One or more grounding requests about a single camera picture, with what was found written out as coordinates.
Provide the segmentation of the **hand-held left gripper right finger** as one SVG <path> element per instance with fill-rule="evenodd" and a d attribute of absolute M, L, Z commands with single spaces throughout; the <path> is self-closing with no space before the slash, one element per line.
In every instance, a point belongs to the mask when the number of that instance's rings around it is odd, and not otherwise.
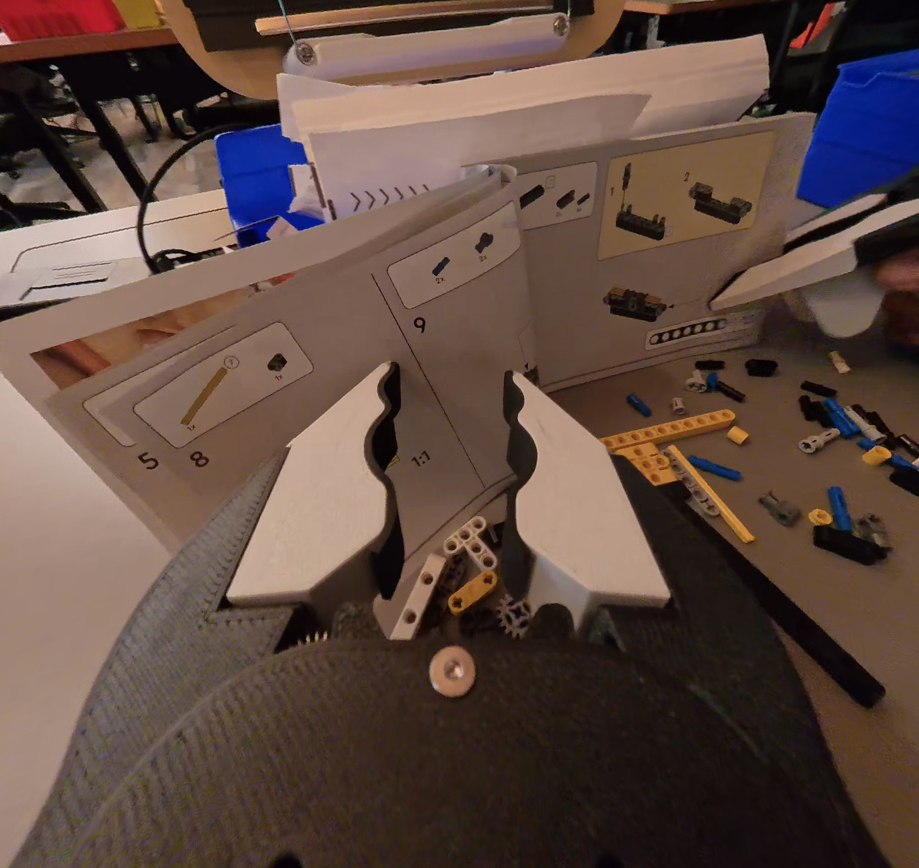
<path fill-rule="evenodd" d="M 603 444 L 517 371 L 504 373 L 507 493 L 501 575 L 536 612 L 583 630 L 601 606 L 664 608 L 671 591 Z"/>

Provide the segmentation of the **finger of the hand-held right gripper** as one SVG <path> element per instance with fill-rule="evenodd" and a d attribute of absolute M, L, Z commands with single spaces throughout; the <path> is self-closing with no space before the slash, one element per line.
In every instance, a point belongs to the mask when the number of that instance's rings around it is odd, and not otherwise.
<path fill-rule="evenodd" d="M 731 310 L 848 275 L 856 266 L 854 241 L 842 236 L 825 238 L 745 269 L 709 301 L 709 307 Z"/>
<path fill-rule="evenodd" d="M 868 216 L 886 208 L 888 206 L 888 197 L 888 194 L 860 196 L 805 221 L 798 227 L 788 231 L 783 253 L 789 253 L 809 242 L 832 237 L 856 225 Z"/>

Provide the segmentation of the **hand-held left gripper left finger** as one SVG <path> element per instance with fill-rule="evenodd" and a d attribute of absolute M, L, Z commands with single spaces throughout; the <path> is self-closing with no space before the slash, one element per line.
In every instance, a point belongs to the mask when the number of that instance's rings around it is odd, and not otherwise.
<path fill-rule="evenodd" d="M 226 592 L 232 606 L 392 598 L 405 548 L 395 487 L 397 362 L 380 364 L 289 445 Z"/>

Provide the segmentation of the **pile of lego pieces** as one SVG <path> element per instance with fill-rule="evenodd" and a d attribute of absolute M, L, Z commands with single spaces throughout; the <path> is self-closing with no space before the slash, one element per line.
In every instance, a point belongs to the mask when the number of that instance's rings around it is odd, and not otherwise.
<path fill-rule="evenodd" d="M 806 420 L 828 423 L 819 433 L 811 433 L 798 442 L 796 447 L 804 455 L 814 456 L 839 441 L 850 443 L 858 446 L 867 466 L 890 471 L 897 486 L 911 488 L 917 484 L 917 462 L 908 462 L 891 452 L 881 440 L 873 440 L 872 435 L 877 432 L 851 407 L 832 399 L 818 401 L 805 395 L 798 398 L 798 405 Z M 749 544 L 754 537 L 748 528 L 700 475 L 706 472 L 722 479 L 743 481 L 744 473 L 705 457 L 689 456 L 672 445 L 674 441 L 720 431 L 724 431 L 732 443 L 743 445 L 750 434 L 734 424 L 735 420 L 735 413 L 727 409 L 682 416 L 602 438 L 601 443 L 612 455 L 631 462 L 651 484 L 657 487 L 674 482 L 685 485 L 694 507 L 703 515 L 724 521 L 742 542 Z M 814 545 L 863 566 L 872 567 L 884 561 L 892 548 L 879 516 L 853 517 L 844 491 L 837 486 L 828 488 L 827 500 L 830 511 L 816 508 L 808 512 Z M 375 606 L 375 612 L 392 610 L 392 613 L 385 613 L 390 619 L 390 627 L 384 629 L 386 636 L 392 640 L 412 639 L 427 613 L 431 613 L 435 622 L 443 618 L 451 606 L 449 596 L 460 589 L 467 572 L 479 575 L 494 571 L 498 564 L 495 553 L 500 552 L 496 530 L 503 525 L 503 520 L 490 522 L 485 515 L 478 514 L 463 526 L 456 527 L 441 545 L 437 545 L 434 560 L 420 567 L 403 603 L 393 606 L 389 601 L 381 601 Z"/>

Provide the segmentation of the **grey lego instruction booklet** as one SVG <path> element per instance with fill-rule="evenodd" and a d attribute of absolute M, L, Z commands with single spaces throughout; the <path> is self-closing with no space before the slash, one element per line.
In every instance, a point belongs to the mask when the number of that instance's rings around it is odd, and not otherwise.
<path fill-rule="evenodd" d="M 414 551 L 509 481 L 504 373 L 546 390 L 756 341 L 814 116 L 510 160 L 2 324 L 2 374 L 168 549 L 375 367 L 401 369 Z"/>

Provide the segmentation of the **long black lego beam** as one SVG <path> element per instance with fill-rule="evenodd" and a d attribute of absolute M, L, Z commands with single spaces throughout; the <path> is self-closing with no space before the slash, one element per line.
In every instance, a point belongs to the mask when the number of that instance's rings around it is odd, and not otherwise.
<path fill-rule="evenodd" d="M 854 702 L 872 709 L 885 698 L 884 685 L 718 529 L 716 521 L 727 521 L 723 511 L 712 515 L 697 507 L 695 495 L 681 482 L 657 489 L 717 550 L 763 612 Z"/>

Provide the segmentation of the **person's right hand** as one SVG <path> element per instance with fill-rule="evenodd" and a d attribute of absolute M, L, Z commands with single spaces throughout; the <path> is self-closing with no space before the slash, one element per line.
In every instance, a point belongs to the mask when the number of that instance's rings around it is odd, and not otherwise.
<path fill-rule="evenodd" d="M 875 280 L 884 290 L 881 310 L 888 339 L 918 349 L 918 249 L 894 254 L 880 262 Z"/>

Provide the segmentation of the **blue plastic bin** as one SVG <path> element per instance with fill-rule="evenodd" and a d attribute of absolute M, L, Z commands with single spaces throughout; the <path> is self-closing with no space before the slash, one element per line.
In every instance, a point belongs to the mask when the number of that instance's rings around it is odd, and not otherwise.
<path fill-rule="evenodd" d="M 840 65 L 814 127 L 798 198 L 833 208 L 917 163 L 917 49 Z"/>
<path fill-rule="evenodd" d="M 306 165 L 303 145 L 288 139 L 281 124 L 224 132 L 215 139 L 226 208 L 243 249 L 268 239 L 282 218 L 295 230 L 320 226 L 322 219 L 293 214 L 294 198 L 289 168 Z"/>

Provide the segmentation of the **white flat desk box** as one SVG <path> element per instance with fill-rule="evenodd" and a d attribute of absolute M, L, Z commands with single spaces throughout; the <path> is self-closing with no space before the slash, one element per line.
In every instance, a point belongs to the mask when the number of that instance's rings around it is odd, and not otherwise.
<path fill-rule="evenodd" d="M 131 258 L 119 258 L 85 241 L 31 247 L 1 277 L 2 308 L 93 295 L 119 277 Z"/>

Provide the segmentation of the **wooden desk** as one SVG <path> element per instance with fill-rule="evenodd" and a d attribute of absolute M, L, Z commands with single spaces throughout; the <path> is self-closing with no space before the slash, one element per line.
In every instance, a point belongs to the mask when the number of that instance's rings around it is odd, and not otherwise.
<path fill-rule="evenodd" d="M 1 64 L 79 57 L 114 51 L 179 45 L 168 26 L 110 33 L 50 36 L 1 44 Z"/>

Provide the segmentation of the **red plastic bin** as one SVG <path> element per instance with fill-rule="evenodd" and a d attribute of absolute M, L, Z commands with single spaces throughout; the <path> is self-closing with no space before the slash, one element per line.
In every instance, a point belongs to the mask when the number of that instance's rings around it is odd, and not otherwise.
<path fill-rule="evenodd" d="M 112 0 L 1 0 L 1 27 L 15 42 L 107 34 L 126 28 Z"/>

